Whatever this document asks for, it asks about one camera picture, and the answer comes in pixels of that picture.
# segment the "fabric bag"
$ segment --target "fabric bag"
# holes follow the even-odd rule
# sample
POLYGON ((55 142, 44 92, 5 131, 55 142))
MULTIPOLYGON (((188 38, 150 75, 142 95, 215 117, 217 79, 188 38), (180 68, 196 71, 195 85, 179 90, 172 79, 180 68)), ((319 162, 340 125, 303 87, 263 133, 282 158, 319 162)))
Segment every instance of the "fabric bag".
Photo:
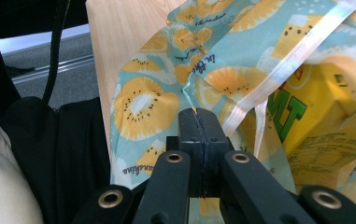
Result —
MULTIPOLYGON (((149 178, 166 137, 178 135, 178 112, 203 107, 218 116, 236 149, 252 146, 295 191, 267 98, 354 10, 356 1, 189 0, 172 11, 120 72, 111 107, 111 183, 132 189, 149 178), (246 138, 238 129, 245 117, 254 127, 246 138)), ((190 222, 220 221, 214 200, 191 201, 190 222)))

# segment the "wooden board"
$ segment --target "wooden board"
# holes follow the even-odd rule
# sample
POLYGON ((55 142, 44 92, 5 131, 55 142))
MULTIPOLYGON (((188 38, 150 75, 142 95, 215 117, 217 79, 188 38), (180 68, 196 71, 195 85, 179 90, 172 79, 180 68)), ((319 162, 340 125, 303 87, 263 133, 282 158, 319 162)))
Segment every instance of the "wooden board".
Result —
POLYGON ((110 106, 122 66, 157 31, 168 13, 185 0, 88 0, 93 55, 110 147, 110 106))

